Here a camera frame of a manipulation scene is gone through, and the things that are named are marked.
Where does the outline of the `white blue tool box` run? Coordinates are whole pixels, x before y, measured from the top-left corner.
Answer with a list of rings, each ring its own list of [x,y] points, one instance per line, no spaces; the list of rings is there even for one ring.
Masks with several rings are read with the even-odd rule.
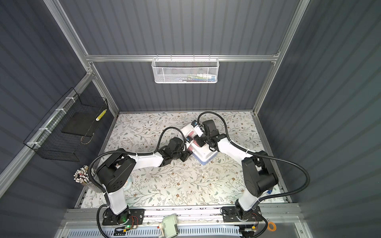
[[[181,129],[186,139],[186,148],[202,164],[206,165],[216,155],[217,151],[212,151],[204,141],[204,132],[199,123],[193,121]]]

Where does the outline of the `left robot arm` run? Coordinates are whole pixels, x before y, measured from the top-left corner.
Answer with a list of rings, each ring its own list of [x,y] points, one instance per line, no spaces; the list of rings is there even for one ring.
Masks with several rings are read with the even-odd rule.
[[[168,130],[176,130],[180,135],[161,147],[162,137]],[[106,207],[112,215],[127,216],[129,212],[123,186],[131,173],[138,169],[164,167],[173,160],[186,161],[191,155],[186,143],[187,139],[180,129],[168,127],[161,133],[153,152],[133,153],[118,149],[96,157],[88,166],[89,181],[101,190],[106,199]]]

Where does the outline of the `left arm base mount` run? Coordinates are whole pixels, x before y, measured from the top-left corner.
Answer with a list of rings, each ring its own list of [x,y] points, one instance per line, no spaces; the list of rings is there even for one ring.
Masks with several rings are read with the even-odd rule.
[[[119,215],[115,215],[110,208],[107,208],[102,215],[103,226],[137,226],[143,223],[145,209],[127,208]]]

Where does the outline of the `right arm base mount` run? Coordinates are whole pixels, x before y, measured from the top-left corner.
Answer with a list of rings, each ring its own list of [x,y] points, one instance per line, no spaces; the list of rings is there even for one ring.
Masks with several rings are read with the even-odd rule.
[[[220,213],[225,223],[232,222],[261,222],[263,218],[260,216],[260,208],[256,207],[249,211],[241,211],[233,206],[223,206],[220,208]]]

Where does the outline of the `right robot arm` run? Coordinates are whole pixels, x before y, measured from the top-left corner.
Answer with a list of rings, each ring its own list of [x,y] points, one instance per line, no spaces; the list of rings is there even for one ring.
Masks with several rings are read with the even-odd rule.
[[[212,114],[220,118],[225,132],[220,133],[213,120],[200,123],[201,117],[206,114]],[[228,133],[227,123],[219,114],[209,111],[203,112],[191,124],[198,137],[209,146],[210,150],[225,154],[242,166],[245,190],[235,203],[235,213],[238,219],[247,219],[249,214],[264,200],[300,193],[310,184],[310,175],[302,166],[285,159],[269,156],[264,151],[255,152],[246,149],[234,142]],[[264,196],[267,191],[273,189],[279,182],[272,161],[286,163],[299,169],[305,176],[305,182],[294,190]]]

